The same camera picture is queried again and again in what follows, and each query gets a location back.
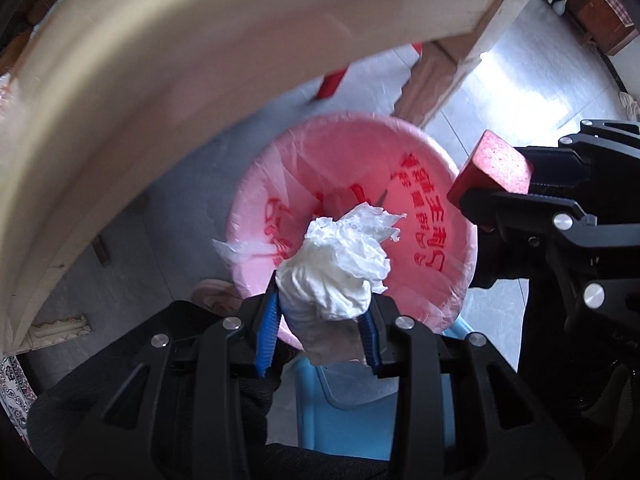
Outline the pink bag lined trash bin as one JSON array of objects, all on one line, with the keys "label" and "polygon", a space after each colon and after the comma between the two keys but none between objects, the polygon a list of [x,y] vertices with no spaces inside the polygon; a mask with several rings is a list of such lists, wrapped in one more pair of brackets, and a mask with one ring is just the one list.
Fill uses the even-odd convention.
[{"label": "pink bag lined trash bin", "polygon": [[311,118],[250,163],[215,248],[247,298],[312,234],[354,257],[401,314],[441,333],[456,322],[476,263],[476,229],[447,200],[457,174],[451,156],[403,120]]}]

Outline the small red box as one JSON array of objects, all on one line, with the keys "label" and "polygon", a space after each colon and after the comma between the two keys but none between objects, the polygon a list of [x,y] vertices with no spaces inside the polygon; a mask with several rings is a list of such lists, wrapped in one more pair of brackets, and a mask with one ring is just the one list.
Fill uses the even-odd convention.
[{"label": "small red box", "polygon": [[451,185],[447,198],[459,208],[463,195],[472,190],[527,194],[533,164],[505,140],[485,130]]}]

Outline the red plastic chair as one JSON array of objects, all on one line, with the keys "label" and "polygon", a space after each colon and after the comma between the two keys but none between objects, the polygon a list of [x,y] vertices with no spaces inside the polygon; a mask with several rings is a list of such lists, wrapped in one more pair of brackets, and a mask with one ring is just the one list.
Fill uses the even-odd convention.
[{"label": "red plastic chair", "polygon": [[421,58],[423,48],[418,44],[402,46],[362,58],[345,68],[334,70],[320,78],[312,102],[344,98],[348,92],[355,96],[390,96],[392,88],[400,88],[408,81],[410,70]]}]

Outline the light blue plastic stool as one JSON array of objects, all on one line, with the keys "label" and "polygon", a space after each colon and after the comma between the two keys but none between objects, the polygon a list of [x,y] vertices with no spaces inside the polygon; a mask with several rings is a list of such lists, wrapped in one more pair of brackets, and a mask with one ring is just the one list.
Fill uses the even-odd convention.
[{"label": "light blue plastic stool", "polygon": [[398,379],[380,379],[359,361],[293,366],[298,445],[306,450],[388,460]]}]

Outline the pink shoe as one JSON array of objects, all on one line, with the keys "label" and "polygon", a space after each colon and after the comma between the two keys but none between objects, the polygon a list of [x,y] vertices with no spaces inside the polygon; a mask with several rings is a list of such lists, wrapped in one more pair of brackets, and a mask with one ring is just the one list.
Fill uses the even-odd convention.
[{"label": "pink shoe", "polygon": [[198,282],[191,301],[222,318],[235,315],[242,304],[240,293],[231,282],[209,278]]}]

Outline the white tissue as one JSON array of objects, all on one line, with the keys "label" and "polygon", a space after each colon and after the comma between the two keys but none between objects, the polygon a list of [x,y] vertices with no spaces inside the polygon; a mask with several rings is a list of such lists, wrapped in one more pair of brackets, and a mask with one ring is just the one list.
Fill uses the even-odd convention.
[{"label": "white tissue", "polygon": [[392,265],[383,244],[400,240],[397,223],[405,218],[367,203],[337,220],[315,218],[302,246],[279,264],[271,262],[274,249],[264,242],[213,244],[244,298],[263,292],[276,274],[286,328],[311,364],[362,361],[357,316],[373,294],[386,291]]}]

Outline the wooden table leg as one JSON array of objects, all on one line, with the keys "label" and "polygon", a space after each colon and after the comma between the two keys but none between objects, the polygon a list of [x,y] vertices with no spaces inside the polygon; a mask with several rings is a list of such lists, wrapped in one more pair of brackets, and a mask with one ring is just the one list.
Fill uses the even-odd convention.
[{"label": "wooden table leg", "polygon": [[419,59],[394,105],[394,117],[420,128],[434,117],[480,64],[505,1],[494,0],[470,32],[419,44]]}]

